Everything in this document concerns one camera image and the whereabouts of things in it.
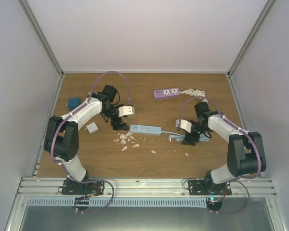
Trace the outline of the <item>white usb charger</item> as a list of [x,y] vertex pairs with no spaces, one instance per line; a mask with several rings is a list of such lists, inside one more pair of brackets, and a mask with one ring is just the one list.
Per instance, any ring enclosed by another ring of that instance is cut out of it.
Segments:
[[90,134],[93,134],[93,133],[97,132],[99,129],[98,129],[96,123],[92,122],[86,126],[85,130],[88,131]]

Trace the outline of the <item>blue cube plug adapter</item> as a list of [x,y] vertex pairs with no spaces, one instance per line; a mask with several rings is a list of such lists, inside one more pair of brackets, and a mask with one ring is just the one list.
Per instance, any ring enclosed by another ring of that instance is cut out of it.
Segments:
[[80,98],[69,98],[67,102],[67,107],[70,111],[74,110],[81,105]]

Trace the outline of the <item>purple power strip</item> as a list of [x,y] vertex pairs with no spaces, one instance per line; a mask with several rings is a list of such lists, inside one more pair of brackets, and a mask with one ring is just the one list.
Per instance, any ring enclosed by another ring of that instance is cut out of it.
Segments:
[[160,89],[153,91],[155,99],[171,98],[180,95],[179,88]]

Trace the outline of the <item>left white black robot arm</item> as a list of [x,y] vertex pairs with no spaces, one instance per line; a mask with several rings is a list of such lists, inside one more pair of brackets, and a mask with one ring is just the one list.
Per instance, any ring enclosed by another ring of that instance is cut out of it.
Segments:
[[129,126],[122,121],[123,117],[135,114],[132,105],[113,104],[118,90],[105,85],[102,92],[91,92],[83,103],[71,112],[62,116],[52,116],[48,121],[44,140],[44,150],[53,161],[62,165],[67,178],[73,180],[73,189],[78,194],[85,194],[90,188],[86,180],[87,171],[79,157],[79,130],[94,116],[101,114],[110,119],[113,130],[128,130]]

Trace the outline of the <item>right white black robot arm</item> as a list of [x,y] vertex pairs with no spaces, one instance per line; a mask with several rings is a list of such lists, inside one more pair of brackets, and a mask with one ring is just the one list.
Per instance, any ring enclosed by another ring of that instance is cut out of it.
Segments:
[[185,131],[182,144],[195,146],[201,135],[211,138],[211,132],[216,132],[228,144],[226,163],[208,171],[204,177],[204,191],[207,194],[214,195],[232,180],[252,179],[266,170],[260,133],[238,127],[220,111],[212,111],[207,102],[197,103],[194,109],[197,121],[176,120],[177,129]]

